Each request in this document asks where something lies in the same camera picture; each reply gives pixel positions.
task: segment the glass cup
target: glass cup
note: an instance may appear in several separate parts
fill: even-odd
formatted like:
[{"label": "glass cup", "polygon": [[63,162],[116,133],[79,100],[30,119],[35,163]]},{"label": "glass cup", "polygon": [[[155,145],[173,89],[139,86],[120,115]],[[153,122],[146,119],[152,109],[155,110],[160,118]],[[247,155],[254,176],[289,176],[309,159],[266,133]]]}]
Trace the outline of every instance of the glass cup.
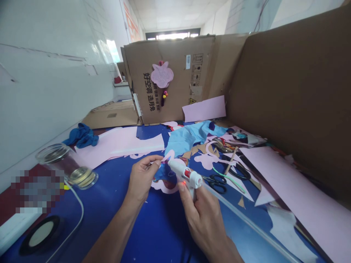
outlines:
[{"label": "glass cup", "polygon": [[75,151],[63,143],[42,149],[35,157],[49,170],[64,171],[67,181],[77,185],[81,190],[93,186],[99,178],[99,175],[88,168]]}]

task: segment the blue tabletop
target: blue tabletop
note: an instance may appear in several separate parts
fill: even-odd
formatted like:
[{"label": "blue tabletop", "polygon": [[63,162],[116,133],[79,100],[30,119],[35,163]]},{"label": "blue tabletop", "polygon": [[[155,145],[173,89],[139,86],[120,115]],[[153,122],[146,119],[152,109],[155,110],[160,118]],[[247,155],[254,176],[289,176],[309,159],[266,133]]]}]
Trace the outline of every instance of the blue tabletop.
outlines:
[{"label": "blue tabletop", "polygon": [[[169,131],[164,125],[139,126],[137,137],[145,140],[161,133],[166,147]],[[151,154],[164,155],[164,152],[152,152]],[[122,205],[128,188],[131,167],[138,160],[131,159],[128,156],[106,161],[95,169],[99,174],[99,179],[93,187],[87,190],[75,188],[84,204],[84,218],[77,231],[51,262],[73,263],[83,260]],[[206,170],[201,163],[195,162],[194,157],[191,158],[189,166],[204,176],[213,174],[213,171]],[[219,172],[224,172],[226,168],[220,163],[215,163],[214,167]],[[252,198],[256,200],[259,190],[250,181],[244,181],[244,184]],[[264,205],[254,207],[254,202],[244,197],[246,209],[242,208],[237,205],[241,194],[229,186],[227,187],[227,193],[223,196],[265,233],[276,240],[269,232],[272,228],[272,221]],[[227,235],[234,241],[246,263],[288,262],[267,241],[223,204],[221,204],[221,210]],[[24,239],[24,237],[21,237],[0,258],[0,261],[46,262],[80,219],[81,208],[72,191],[66,191],[64,196],[61,196],[60,202],[57,202],[56,207],[52,208],[50,215],[58,215],[64,218],[65,229],[58,240],[45,253],[30,255],[25,258],[20,257],[18,251]],[[301,234],[298,232],[297,234],[306,246],[318,255],[316,262],[325,262]],[[151,188],[148,199],[135,222],[121,262],[185,263],[189,258],[190,262],[193,263],[207,262],[204,254],[191,238],[179,193],[164,194],[161,190]]]}]

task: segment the white power cord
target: white power cord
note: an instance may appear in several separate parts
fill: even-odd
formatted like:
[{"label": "white power cord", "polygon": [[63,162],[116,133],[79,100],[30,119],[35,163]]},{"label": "white power cord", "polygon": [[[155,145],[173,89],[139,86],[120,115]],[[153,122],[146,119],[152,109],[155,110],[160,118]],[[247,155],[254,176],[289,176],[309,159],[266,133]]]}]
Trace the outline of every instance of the white power cord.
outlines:
[{"label": "white power cord", "polygon": [[81,208],[82,208],[82,215],[80,217],[80,220],[78,222],[78,224],[76,225],[76,227],[72,230],[72,232],[68,235],[68,237],[66,237],[66,239],[62,242],[62,244],[56,249],[56,251],[54,252],[54,254],[51,255],[51,257],[46,261],[46,263],[48,263],[53,257],[54,255],[60,250],[60,248],[63,246],[63,244],[67,241],[67,239],[69,239],[69,237],[73,234],[73,232],[77,229],[77,227],[80,225],[82,219],[83,219],[83,215],[84,215],[84,206],[82,201],[80,200],[80,198],[78,197],[77,193],[75,190],[73,190],[73,188],[69,185],[69,183],[65,180],[65,184],[68,186],[68,188],[72,191],[72,193],[74,194],[74,196],[77,198]]}]

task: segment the hand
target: hand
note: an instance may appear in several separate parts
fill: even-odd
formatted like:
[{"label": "hand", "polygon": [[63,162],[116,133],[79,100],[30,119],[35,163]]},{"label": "hand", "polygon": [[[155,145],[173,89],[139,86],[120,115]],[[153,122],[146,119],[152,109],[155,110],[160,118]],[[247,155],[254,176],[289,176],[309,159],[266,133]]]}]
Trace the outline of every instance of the hand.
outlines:
[{"label": "hand", "polygon": [[219,201],[205,187],[196,189],[197,201],[187,186],[178,183],[191,236],[212,263],[243,262],[233,241],[227,237]]},{"label": "hand", "polygon": [[150,155],[133,165],[126,197],[141,203],[146,201],[152,179],[160,168],[162,159],[162,156]]}]

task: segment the metal lid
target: metal lid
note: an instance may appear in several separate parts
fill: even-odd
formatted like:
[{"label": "metal lid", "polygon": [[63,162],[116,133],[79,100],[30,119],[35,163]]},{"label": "metal lid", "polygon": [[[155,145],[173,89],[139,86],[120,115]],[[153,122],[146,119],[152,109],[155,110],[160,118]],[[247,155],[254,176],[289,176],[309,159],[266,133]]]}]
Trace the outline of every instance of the metal lid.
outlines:
[{"label": "metal lid", "polygon": [[52,164],[64,159],[69,151],[70,147],[63,143],[53,144],[42,149],[35,157],[40,164]]}]

